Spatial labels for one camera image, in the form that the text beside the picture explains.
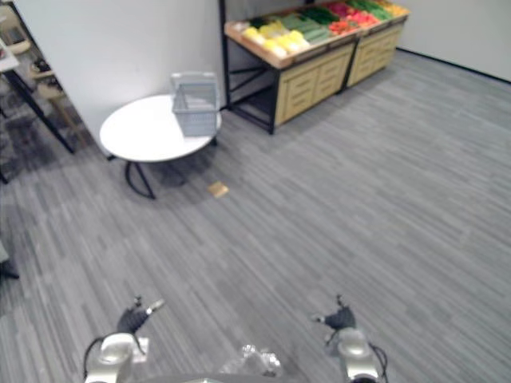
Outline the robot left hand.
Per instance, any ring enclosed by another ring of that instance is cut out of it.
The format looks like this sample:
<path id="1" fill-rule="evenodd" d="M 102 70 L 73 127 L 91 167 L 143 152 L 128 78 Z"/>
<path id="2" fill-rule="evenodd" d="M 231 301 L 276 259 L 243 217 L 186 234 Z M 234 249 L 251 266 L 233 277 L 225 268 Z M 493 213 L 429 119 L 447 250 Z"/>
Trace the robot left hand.
<path id="1" fill-rule="evenodd" d="M 164 299 L 158 299 L 148 306 L 143 306 L 142 297 L 136 295 L 133 304 L 125 309 L 118 320 L 116 331 L 118 333 L 135 334 L 164 304 Z"/>

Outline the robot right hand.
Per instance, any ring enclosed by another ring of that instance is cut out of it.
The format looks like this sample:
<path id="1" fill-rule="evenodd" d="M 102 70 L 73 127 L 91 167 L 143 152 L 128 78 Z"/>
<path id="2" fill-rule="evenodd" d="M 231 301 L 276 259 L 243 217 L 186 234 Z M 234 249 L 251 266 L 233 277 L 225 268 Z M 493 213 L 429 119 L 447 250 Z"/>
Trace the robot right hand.
<path id="1" fill-rule="evenodd" d="M 313 314 L 311 320 L 325 326 L 330 327 L 333 330 L 343 330 L 345 328 L 355 328 L 356 319 L 351 308 L 343 302 L 343 296 L 341 294 L 336 295 L 336 303 L 338 309 L 333 314 L 322 315 Z"/>

